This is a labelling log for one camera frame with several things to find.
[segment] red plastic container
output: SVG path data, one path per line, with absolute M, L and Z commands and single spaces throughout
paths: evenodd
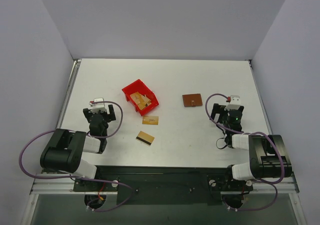
M 130 101 L 133 104 L 135 111 L 139 112 L 141 116 L 146 115 L 152 109 L 154 109 L 156 106 L 159 105 L 159 102 L 155 94 L 140 79 L 126 86 L 125 88 L 122 89 L 122 91 L 125 94 L 125 99 L 127 101 Z M 151 100 L 151 104 L 145 107 L 144 109 L 140 110 L 138 105 L 130 97 L 131 94 L 134 94 L 136 92 L 139 92 L 141 95 L 146 95 L 146 97 Z

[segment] brown leather wallet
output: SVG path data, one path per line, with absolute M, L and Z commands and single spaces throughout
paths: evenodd
M 202 98 L 200 93 L 182 95 L 183 105 L 185 107 L 202 106 Z

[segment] table top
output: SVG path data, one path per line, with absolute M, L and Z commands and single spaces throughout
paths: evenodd
M 126 101 L 122 88 L 141 79 L 152 90 L 159 106 L 148 115 L 159 116 L 158 125 L 142 124 L 142 117 Z M 203 106 L 184 107 L 182 95 L 202 96 Z M 226 168 L 246 163 L 249 152 L 216 148 L 222 132 L 205 112 L 205 102 L 214 93 L 239 95 L 244 106 L 241 120 L 245 132 L 268 133 L 258 92 L 247 61 L 82 59 L 65 111 L 62 128 L 89 130 L 83 109 L 89 101 L 104 98 L 123 109 L 119 131 L 107 139 L 103 154 L 84 152 L 82 159 L 94 165 Z M 226 105 L 223 97 L 208 103 Z M 118 127 L 120 110 L 113 106 L 116 121 L 109 123 L 108 134 Z M 143 131 L 155 137 L 151 146 L 136 137 Z M 222 147 L 223 140 L 218 142 Z

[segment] white wall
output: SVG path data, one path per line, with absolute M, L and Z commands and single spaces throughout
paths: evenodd
M 320 0 L 286 0 L 253 59 L 274 133 L 283 136 L 309 225 L 320 221 Z
M 42 0 L 74 58 L 252 59 L 285 0 Z
M 41 0 L 0 0 L 0 220 L 20 223 L 33 183 L 19 169 L 19 152 L 57 123 L 73 60 Z M 45 144 L 24 163 L 39 172 Z

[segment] white table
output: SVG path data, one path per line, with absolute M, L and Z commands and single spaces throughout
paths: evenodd
M 122 88 L 141 79 L 155 94 L 159 106 L 149 115 L 159 116 L 159 125 L 143 125 L 142 117 L 126 101 Z M 182 95 L 200 93 L 203 106 L 184 107 Z M 82 158 L 94 165 L 225 168 L 248 161 L 249 153 L 238 149 L 218 150 L 222 132 L 209 120 L 205 102 L 209 95 L 239 95 L 244 106 L 243 131 L 268 133 L 252 72 L 247 61 L 82 59 L 66 108 L 62 128 L 89 130 L 83 108 L 94 98 L 119 103 L 123 123 L 116 135 L 107 139 L 103 154 L 84 152 Z M 225 105 L 222 97 L 214 103 Z M 109 123 L 111 134 L 120 121 Z M 151 146 L 136 140 L 140 131 L 155 137 Z

